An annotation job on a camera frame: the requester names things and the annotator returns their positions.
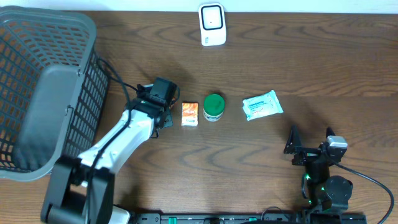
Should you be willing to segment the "orange white small packet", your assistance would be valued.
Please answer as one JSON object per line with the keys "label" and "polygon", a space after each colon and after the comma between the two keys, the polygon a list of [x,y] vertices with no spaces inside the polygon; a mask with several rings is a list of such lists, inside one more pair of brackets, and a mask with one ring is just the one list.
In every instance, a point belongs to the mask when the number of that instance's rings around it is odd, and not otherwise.
{"label": "orange white small packet", "polygon": [[182,126],[198,125],[198,103],[182,103]]}

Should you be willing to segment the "light green wet wipes pack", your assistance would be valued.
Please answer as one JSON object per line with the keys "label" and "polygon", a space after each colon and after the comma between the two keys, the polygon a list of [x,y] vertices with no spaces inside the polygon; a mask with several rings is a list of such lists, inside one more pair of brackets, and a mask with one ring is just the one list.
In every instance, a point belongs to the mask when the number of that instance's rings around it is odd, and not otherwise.
{"label": "light green wet wipes pack", "polygon": [[274,90],[244,99],[243,111],[247,121],[284,112]]}

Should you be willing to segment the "green lid small jar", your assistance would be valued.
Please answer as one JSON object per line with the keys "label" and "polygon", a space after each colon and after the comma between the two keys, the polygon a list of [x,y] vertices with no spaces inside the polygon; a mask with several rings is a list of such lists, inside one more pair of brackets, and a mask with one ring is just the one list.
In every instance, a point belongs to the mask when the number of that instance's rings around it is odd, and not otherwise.
{"label": "green lid small jar", "polygon": [[225,109],[225,100],[221,95],[210,94],[208,95],[203,104],[203,115],[206,120],[215,122],[218,121]]}

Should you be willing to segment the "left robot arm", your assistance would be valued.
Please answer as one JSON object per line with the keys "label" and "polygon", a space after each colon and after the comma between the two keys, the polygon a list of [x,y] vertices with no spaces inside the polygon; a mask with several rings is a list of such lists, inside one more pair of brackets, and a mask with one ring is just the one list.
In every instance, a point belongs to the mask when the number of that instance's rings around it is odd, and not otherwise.
{"label": "left robot arm", "polygon": [[177,101],[179,87],[156,78],[138,85],[121,119],[78,157],[61,156],[52,169],[40,219],[44,223],[130,223],[131,213],[114,205],[115,176],[132,153],[159,130]]}

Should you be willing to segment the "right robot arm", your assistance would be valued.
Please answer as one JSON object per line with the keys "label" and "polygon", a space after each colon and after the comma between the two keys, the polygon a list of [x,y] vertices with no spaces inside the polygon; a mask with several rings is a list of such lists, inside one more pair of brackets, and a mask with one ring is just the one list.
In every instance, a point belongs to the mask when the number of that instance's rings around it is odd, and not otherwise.
{"label": "right robot arm", "polygon": [[353,184],[350,180],[330,175],[330,166],[341,161],[348,143],[331,128],[326,129],[326,139],[317,148],[302,145],[299,131],[291,127],[284,154],[293,155],[294,166],[304,166],[302,195],[309,207],[301,212],[304,223],[341,223],[341,215],[348,209]]}

